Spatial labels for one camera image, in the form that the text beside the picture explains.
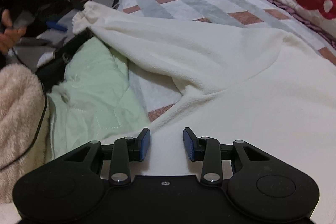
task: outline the blue object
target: blue object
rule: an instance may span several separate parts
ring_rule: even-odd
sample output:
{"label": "blue object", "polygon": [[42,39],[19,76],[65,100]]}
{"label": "blue object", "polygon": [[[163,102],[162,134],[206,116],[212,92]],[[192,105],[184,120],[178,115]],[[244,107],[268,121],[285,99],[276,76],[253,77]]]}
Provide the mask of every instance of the blue object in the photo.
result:
{"label": "blue object", "polygon": [[150,142],[151,142],[151,132],[149,129],[147,129],[145,136],[141,140],[141,148],[140,148],[140,159],[141,160],[145,159]]}
{"label": "blue object", "polygon": [[195,151],[194,151],[194,144],[193,140],[189,136],[188,132],[183,129],[183,143],[184,147],[187,150],[187,154],[189,157],[189,160],[194,160],[195,159]]}
{"label": "blue object", "polygon": [[45,23],[47,24],[48,29],[55,29],[55,30],[59,30],[61,32],[67,32],[68,31],[67,27],[65,27],[63,25],[59,25],[55,21],[47,20]]}

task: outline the light green fabric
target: light green fabric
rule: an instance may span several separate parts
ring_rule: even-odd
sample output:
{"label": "light green fabric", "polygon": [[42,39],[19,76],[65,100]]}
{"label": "light green fabric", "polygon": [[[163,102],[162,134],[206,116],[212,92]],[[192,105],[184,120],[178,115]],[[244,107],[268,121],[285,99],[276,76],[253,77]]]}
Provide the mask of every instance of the light green fabric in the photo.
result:
{"label": "light green fabric", "polygon": [[96,37],[85,42],[67,65],[65,81],[48,95],[52,159],[88,141],[148,125],[129,86],[127,59],[110,51]]}

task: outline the pink fluffy blanket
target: pink fluffy blanket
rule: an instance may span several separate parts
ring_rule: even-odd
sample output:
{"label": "pink fluffy blanket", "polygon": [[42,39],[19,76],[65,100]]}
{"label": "pink fluffy blanket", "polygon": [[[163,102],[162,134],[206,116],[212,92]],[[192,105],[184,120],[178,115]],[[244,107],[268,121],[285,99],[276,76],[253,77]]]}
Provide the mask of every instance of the pink fluffy blanket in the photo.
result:
{"label": "pink fluffy blanket", "polygon": [[[4,67],[0,71],[0,204],[12,201],[11,193],[20,177],[44,163],[48,118],[37,76],[22,65]],[[23,157],[3,169],[34,140]]]}

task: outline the white garment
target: white garment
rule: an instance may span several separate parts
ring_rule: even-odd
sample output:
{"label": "white garment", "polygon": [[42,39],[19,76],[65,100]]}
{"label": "white garment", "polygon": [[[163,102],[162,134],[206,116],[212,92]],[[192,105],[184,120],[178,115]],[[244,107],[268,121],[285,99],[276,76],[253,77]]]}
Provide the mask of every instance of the white garment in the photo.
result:
{"label": "white garment", "polygon": [[242,139],[310,175],[320,189],[311,219],[336,223],[336,68],[302,40],[278,29],[139,18],[91,1],[73,20],[74,33],[89,27],[142,69],[171,76],[183,94],[150,125],[146,168],[133,172],[198,174],[185,127],[221,143]]}

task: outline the blue gripper pad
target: blue gripper pad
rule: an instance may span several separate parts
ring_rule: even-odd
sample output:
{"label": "blue gripper pad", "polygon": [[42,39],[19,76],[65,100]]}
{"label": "blue gripper pad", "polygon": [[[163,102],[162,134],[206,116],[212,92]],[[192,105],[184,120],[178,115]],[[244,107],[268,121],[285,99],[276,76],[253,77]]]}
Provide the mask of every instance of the blue gripper pad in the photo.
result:
{"label": "blue gripper pad", "polygon": [[150,142],[151,142],[151,132],[147,128],[147,131],[141,140],[141,148],[140,148],[140,159],[141,160],[145,159]]}
{"label": "blue gripper pad", "polygon": [[194,142],[185,129],[183,129],[183,143],[185,149],[187,150],[189,160],[194,160],[195,159]]}

